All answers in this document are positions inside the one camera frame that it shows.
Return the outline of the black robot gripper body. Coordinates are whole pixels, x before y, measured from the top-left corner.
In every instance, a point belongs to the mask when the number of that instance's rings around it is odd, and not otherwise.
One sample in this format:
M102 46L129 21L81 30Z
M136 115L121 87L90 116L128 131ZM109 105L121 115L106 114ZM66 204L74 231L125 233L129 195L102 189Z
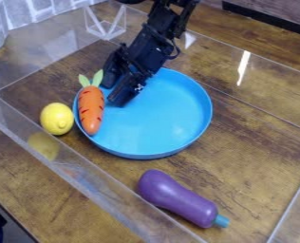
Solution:
M128 71L120 79L128 73L141 73L148 78L152 77L160 71L164 63L178 57L180 52L174 39L169 39L149 24L144 24L133 43L129 46L121 44L114 51L114 53L124 54L129 60Z

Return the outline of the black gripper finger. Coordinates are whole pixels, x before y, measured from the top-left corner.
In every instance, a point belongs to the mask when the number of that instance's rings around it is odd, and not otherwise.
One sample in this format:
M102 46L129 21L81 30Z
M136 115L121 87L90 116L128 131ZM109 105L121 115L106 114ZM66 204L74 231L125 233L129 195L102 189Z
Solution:
M128 73L118 81L108 100L122 107L142 91L148 77L141 73Z
M113 53L104 65L104 80L101 85L113 88L120 77L126 73L129 60L124 54Z

